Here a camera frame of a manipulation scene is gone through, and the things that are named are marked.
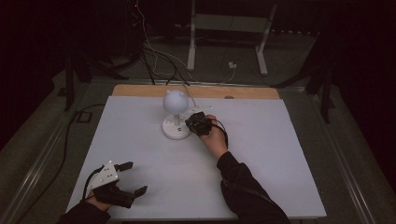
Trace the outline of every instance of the black sleeve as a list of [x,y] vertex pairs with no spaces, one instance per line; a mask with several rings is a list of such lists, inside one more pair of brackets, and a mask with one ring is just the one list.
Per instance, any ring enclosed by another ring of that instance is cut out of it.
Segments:
[[290,223],[248,167],[239,163],[231,152],[220,157],[218,168],[223,177],[220,185],[224,200],[237,214],[240,223]]
[[62,215],[57,224],[106,224],[110,215],[90,203],[79,203]]

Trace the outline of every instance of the hand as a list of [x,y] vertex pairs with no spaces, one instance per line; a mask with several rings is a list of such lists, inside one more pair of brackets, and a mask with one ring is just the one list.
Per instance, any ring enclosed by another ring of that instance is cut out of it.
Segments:
[[[218,124],[216,122],[216,117],[213,115],[207,115],[205,118],[210,119],[212,121],[212,124],[216,124],[216,125]],[[217,127],[212,126],[212,130],[210,134],[201,135],[200,138],[204,142],[206,147],[209,149],[209,151],[217,159],[219,159],[222,156],[222,154],[228,151],[227,146],[225,144],[224,133]]]
[[95,196],[93,195],[93,191],[90,192],[88,197],[85,199],[85,202],[95,205],[97,208],[99,208],[102,211],[107,211],[111,207],[111,204],[109,203],[101,203],[97,201]]

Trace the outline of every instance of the lamp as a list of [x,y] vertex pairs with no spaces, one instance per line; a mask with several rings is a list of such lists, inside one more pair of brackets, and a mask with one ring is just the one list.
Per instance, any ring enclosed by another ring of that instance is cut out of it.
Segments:
[[189,107],[189,100],[183,91],[167,91],[163,97],[163,109],[170,113],[163,120],[163,133],[170,139],[180,140],[190,135],[185,118],[180,114]]

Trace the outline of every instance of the white tabletop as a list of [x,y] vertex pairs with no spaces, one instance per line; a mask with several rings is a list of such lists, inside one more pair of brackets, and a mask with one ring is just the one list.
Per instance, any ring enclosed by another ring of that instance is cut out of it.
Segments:
[[[229,135],[229,149],[289,218],[325,217],[326,212],[282,100],[196,98],[212,105]],[[116,220],[217,220],[235,218],[224,202],[215,158],[194,134],[166,138],[162,97],[110,96],[67,210],[81,198],[89,174],[108,161],[132,161],[117,186],[148,191],[131,209],[113,206]]]

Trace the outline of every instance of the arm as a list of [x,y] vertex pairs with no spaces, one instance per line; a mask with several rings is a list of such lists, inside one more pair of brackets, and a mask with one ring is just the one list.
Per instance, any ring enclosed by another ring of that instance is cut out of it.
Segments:
[[57,224],[105,224],[110,219],[107,212],[110,206],[111,204],[98,202],[91,191],[84,202],[78,203],[62,215]]
[[[216,123],[216,118],[207,116]],[[221,192],[229,208],[241,223],[290,223],[282,209],[274,203],[244,163],[239,163],[228,151],[224,135],[212,127],[209,135],[200,136],[210,152],[218,159],[223,180]]]

